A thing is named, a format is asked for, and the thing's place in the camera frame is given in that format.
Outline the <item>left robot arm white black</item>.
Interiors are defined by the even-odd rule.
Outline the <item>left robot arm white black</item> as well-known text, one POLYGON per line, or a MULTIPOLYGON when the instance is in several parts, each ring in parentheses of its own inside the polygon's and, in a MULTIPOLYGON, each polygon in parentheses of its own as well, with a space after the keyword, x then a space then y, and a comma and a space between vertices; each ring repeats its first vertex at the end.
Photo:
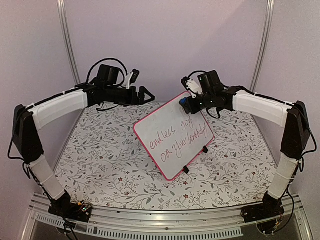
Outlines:
POLYGON ((18 160, 27 167, 26 173, 35 179, 51 200, 56 201, 54 207, 63 217, 74 213, 74 205, 66 200, 70 196, 46 160, 39 131, 65 115, 102 103, 128 107, 155 100, 155 96, 144 86, 139 89, 133 86, 140 74, 138 70, 126 73, 123 81, 117 83, 120 72, 118 67, 102 64, 92 81, 87 80, 29 106, 20 104, 14 109, 9 145, 17 148, 20 153, 18 160))

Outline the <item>pink framed whiteboard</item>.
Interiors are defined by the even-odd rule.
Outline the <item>pink framed whiteboard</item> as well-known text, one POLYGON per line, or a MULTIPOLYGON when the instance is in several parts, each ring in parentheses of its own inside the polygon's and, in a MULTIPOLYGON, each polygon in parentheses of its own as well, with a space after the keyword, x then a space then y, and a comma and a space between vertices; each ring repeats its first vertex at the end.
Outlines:
POLYGON ((133 131, 167 181, 172 181, 204 146, 215 138, 201 112, 185 113, 179 101, 183 92, 143 117, 133 131))

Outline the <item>blue whiteboard eraser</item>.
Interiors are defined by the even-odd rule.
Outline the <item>blue whiteboard eraser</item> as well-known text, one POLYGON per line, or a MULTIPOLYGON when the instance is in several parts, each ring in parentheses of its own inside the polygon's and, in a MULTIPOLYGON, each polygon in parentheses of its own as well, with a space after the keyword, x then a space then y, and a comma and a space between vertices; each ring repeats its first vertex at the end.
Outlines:
POLYGON ((188 107, 188 98, 187 97, 184 97, 182 98, 180 101, 179 101, 179 104, 183 107, 183 108, 187 108, 188 107))

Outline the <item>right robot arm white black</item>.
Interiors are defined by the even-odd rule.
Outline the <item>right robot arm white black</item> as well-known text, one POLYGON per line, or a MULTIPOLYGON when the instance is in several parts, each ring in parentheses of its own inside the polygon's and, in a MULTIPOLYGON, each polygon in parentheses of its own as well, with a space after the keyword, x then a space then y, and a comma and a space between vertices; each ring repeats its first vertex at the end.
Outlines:
POLYGON ((244 86, 225 86, 215 70, 197 71, 198 82, 185 76, 181 83, 191 93, 180 100, 186 114, 216 109, 237 111, 270 121, 284 129, 280 161, 258 213, 269 218, 278 210, 278 203, 298 169, 304 167, 305 148, 311 136, 306 106, 303 102, 290 103, 249 91, 244 86))

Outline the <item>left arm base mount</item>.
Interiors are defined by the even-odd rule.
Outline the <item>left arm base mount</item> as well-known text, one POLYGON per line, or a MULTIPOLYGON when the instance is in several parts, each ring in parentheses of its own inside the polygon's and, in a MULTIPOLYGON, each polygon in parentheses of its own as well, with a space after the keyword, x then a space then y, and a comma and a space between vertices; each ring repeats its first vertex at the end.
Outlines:
POLYGON ((58 199, 47 196, 50 201, 48 212, 65 219, 88 223, 92 213, 92 205, 84 201, 75 203, 71 201, 71 196, 65 190, 58 199))

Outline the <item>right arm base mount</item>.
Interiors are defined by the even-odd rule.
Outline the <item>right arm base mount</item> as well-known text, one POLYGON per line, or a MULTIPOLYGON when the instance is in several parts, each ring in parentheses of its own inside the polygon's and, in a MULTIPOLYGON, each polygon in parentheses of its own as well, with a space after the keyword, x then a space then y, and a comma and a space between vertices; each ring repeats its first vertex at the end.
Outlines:
POLYGON ((284 213, 281 200, 264 197, 260 204, 243 207, 240 215, 245 223, 261 221, 257 224, 257 229, 264 235, 271 235, 276 232, 282 223, 284 213))

